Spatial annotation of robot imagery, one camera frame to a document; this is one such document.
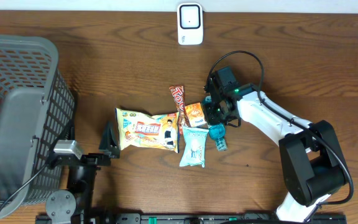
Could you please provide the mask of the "teal Listerine mouthwash bottle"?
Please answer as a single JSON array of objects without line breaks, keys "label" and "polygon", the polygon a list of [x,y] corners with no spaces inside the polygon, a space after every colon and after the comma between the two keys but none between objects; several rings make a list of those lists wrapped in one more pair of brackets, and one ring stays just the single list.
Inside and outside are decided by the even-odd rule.
[{"label": "teal Listerine mouthwash bottle", "polygon": [[201,103],[205,120],[208,124],[209,136],[215,142],[218,151],[226,151],[227,144],[224,138],[226,129],[222,123],[213,124],[213,117],[210,112],[212,100],[210,96],[206,96]]}]

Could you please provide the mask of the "orange tissue packet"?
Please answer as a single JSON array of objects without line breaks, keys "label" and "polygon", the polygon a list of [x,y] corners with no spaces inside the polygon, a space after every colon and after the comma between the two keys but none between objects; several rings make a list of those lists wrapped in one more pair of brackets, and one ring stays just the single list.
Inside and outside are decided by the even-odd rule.
[{"label": "orange tissue packet", "polygon": [[190,126],[196,128],[206,124],[201,103],[193,103],[185,106],[186,115],[189,119]]}]

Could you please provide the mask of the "red Top chocolate bar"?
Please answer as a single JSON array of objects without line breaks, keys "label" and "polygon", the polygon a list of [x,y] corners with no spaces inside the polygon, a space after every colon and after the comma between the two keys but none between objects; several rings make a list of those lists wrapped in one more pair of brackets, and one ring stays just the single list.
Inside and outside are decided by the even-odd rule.
[{"label": "red Top chocolate bar", "polygon": [[178,115],[178,129],[179,133],[183,134],[183,127],[190,127],[190,121],[187,117],[186,110],[185,110],[185,92],[183,85],[174,85],[170,86],[170,91],[173,96],[175,105],[179,112]]}]

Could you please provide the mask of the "yellow snack chip bag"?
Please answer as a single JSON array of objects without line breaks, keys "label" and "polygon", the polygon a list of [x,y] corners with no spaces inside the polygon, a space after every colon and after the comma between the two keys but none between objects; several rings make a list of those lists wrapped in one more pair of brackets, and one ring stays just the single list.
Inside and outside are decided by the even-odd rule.
[{"label": "yellow snack chip bag", "polygon": [[178,115],[176,112],[149,116],[116,108],[120,149],[135,146],[178,152]]}]

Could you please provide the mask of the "light teal snack packet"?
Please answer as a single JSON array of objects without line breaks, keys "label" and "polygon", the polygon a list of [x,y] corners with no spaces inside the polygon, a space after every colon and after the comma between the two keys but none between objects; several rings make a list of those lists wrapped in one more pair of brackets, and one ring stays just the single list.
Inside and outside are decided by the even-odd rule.
[{"label": "light teal snack packet", "polygon": [[183,127],[185,150],[179,164],[180,167],[205,167],[205,149],[208,133],[209,131],[203,128]]}]

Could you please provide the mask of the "grey plastic mesh basket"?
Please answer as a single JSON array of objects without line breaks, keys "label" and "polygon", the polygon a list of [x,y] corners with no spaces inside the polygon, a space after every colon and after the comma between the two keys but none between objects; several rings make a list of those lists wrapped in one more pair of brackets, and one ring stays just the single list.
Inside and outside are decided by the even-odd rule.
[{"label": "grey plastic mesh basket", "polygon": [[0,218],[44,202],[60,185],[61,168],[44,165],[75,99],[58,61],[47,39],[0,35]]}]

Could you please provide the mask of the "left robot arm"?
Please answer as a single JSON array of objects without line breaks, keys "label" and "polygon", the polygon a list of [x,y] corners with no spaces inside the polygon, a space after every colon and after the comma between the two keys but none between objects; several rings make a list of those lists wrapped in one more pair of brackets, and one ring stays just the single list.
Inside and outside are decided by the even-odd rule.
[{"label": "left robot arm", "polygon": [[51,193],[46,201],[47,223],[114,223],[114,215],[101,208],[93,208],[93,192],[97,171],[111,165],[121,150],[112,122],[107,122],[99,153],[85,154],[75,140],[74,122],[69,121],[61,135],[51,145],[47,167],[52,170],[68,167],[67,187]]}]

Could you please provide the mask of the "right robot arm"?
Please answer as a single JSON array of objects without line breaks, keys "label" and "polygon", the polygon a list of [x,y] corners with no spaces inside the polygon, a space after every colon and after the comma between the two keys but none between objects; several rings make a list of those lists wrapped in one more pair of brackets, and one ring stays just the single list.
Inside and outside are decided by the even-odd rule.
[{"label": "right robot arm", "polygon": [[289,113],[255,85],[241,85],[230,67],[211,71],[204,90],[209,124],[247,122],[279,147],[288,190],[275,212],[280,221],[311,221],[332,194],[352,184],[335,130],[327,121],[312,123]]}]

